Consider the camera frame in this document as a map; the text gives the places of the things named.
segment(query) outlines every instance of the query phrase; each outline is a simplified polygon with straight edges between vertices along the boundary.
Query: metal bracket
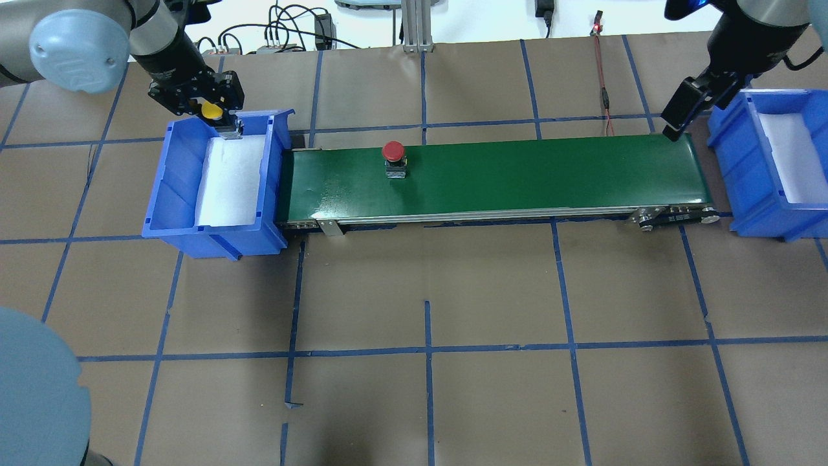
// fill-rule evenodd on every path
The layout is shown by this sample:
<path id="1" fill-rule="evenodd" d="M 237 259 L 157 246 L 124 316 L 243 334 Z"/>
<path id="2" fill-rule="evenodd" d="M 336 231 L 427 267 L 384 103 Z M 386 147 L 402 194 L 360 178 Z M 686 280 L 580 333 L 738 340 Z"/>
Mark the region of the metal bracket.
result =
<path id="1" fill-rule="evenodd" d="M 639 207 L 629 217 L 628 221 L 636 225 L 641 225 L 643 222 L 656 218 L 667 209 L 667 206 L 656 207 Z M 642 226 L 642 231 L 652 231 L 652 226 Z"/>
<path id="2" fill-rule="evenodd" d="M 693 206 L 641 207 L 629 218 L 641 228 L 652 231 L 656 226 L 679 225 L 682 223 L 714 223 L 719 221 L 719 212 L 712 206 L 701 209 Z"/>
<path id="3" fill-rule="evenodd" d="M 344 233 L 342 229 L 339 228 L 339 223 L 336 220 L 322 220 L 319 219 L 316 221 L 319 223 L 319 228 L 322 229 L 322 233 L 325 233 L 325 236 L 342 236 Z"/>

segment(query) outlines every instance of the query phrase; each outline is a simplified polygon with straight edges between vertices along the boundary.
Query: white wall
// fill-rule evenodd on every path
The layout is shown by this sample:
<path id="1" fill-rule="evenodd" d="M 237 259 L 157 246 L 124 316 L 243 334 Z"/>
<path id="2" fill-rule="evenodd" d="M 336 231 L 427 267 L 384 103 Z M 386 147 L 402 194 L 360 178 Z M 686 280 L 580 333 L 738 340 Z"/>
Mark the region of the white wall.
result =
<path id="1" fill-rule="evenodd" d="M 360 47 L 390 46 L 392 14 L 377 10 L 351 10 L 337 7 L 334 0 L 294 0 L 306 7 L 326 7 L 334 17 L 337 37 Z M 281 0 L 286 6 L 291 0 Z M 713 7 L 678 21 L 664 19 L 665 0 L 556 0 L 552 24 L 553 37 L 586 36 L 597 10 L 604 11 L 604 34 L 643 34 L 652 32 L 709 31 L 719 20 Z M 267 9 L 273 0 L 223 0 L 210 6 L 213 19 L 191 25 L 187 32 L 193 40 L 215 37 L 226 27 L 243 22 L 267 22 Z M 401 21 L 397 14 L 397 23 Z M 313 32 L 310 15 L 297 20 L 300 29 Z M 440 0 L 431 11 L 435 43 L 469 41 L 509 41 L 534 39 L 546 34 L 542 19 L 535 18 L 534 0 Z M 264 45 L 262 28 L 234 31 L 245 53 Z M 307 36 L 312 49 L 313 37 Z"/>

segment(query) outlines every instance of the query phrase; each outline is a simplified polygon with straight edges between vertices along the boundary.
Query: blue plastic bin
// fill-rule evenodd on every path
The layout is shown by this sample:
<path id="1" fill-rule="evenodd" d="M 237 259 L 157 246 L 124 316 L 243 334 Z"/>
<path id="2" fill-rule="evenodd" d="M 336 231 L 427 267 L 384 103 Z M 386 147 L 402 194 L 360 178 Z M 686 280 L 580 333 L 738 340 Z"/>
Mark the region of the blue plastic bin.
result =
<path id="1" fill-rule="evenodd" d="M 828 237 L 828 203 L 789 202 L 758 114 L 802 114 L 828 177 L 828 90 L 743 90 L 708 123 L 741 236 Z"/>
<path id="2" fill-rule="evenodd" d="M 244 134 L 265 135 L 265 157 L 259 167 L 256 220 L 252 225 L 196 226 L 195 203 L 207 152 L 207 143 L 219 134 L 198 118 L 170 123 L 152 186 L 141 236 L 158 238 L 190 257 L 272 255 L 287 246 L 273 223 L 282 170 L 282 151 L 289 149 L 289 110 L 239 112 Z"/>

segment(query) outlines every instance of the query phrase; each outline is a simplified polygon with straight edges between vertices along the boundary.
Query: green conveyor belt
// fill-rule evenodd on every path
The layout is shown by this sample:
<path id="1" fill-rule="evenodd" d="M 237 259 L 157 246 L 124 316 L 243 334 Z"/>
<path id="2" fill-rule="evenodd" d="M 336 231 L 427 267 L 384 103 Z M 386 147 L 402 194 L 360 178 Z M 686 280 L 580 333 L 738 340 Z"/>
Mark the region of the green conveyor belt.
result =
<path id="1" fill-rule="evenodd" d="M 472 220 L 710 203 L 688 136 L 660 134 L 406 148 L 388 179 L 379 148 L 285 153 L 277 223 Z"/>

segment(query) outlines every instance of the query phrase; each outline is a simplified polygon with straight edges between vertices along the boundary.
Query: brown floor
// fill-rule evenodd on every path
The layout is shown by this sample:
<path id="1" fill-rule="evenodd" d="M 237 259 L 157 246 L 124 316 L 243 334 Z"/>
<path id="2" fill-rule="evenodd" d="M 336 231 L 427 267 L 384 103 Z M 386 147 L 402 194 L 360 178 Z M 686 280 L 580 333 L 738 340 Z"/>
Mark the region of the brown floor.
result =
<path id="1" fill-rule="evenodd" d="M 660 129 L 707 34 L 603 39 L 617 133 Z M 809 31 L 794 61 L 813 48 Z M 428 143 L 600 136 L 590 39 L 525 51 L 539 119 L 521 42 L 438 44 Z M 421 62 L 398 47 L 210 64 L 239 73 L 245 109 L 295 108 L 315 146 L 421 143 Z M 754 85 L 826 76 L 820 59 Z M 0 305 L 79 355 L 92 447 L 121 465 L 825 464 L 828 240 L 559 219 L 181 260 L 137 237 L 171 119 L 147 82 L 0 90 Z M 728 211 L 703 119 L 692 133 Z"/>

